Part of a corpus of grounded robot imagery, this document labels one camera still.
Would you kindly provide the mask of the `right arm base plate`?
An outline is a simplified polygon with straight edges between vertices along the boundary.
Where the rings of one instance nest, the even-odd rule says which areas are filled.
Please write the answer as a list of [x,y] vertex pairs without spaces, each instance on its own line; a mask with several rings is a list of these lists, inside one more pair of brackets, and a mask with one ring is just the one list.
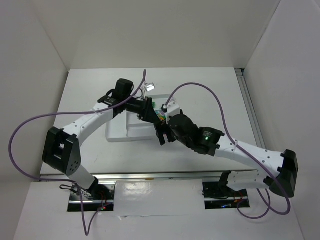
[[206,210],[250,208],[248,192],[219,187],[216,181],[202,183],[202,195]]

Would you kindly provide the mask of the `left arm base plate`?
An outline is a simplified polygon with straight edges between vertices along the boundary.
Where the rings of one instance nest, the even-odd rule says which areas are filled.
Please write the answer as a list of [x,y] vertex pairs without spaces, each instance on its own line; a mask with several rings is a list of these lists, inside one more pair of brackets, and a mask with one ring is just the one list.
[[[103,184],[107,193],[99,193],[98,196],[93,197],[85,190],[81,190],[83,200],[84,212],[96,212],[98,208],[102,208],[102,212],[113,212],[114,211],[114,196],[116,184],[112,181],[107,181]],[[81,198],[78,193],[77,187],[73,184],[60,185],[61,190],[69,191],[69,200],[67,211],[70,213],[81,212]]]

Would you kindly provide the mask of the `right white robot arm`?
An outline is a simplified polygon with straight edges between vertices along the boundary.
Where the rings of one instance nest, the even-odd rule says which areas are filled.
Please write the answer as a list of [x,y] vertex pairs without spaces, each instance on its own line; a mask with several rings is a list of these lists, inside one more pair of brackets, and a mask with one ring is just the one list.
[[180,142],[197,154],[224,158],[251,167],[249,171],[227,170],[222,173],[221,188],[269,189],[280,197],[293,198],[299,171],[297,155],[286,149],[271,151],[245,142],[230,140],[215,128],[198,127],[186,115],[180,113],[154,124],[161,145]]

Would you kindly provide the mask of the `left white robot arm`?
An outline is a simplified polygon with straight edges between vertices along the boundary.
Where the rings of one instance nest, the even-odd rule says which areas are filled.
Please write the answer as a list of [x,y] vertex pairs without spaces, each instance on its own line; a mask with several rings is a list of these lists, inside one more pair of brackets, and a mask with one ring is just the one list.
[[83,167],[80,147],[96,130],[123,111],[135,113],[140,120],[155,127],[161,125],[152,99],[131,98],[133,88],[132,81],[121,78],[116,82],[114,89],[97,101],[91,114],[83,115],[63,128],[52,127],[47,132],[43,162],[67,176],[93,197],[107,195],[108,190]]

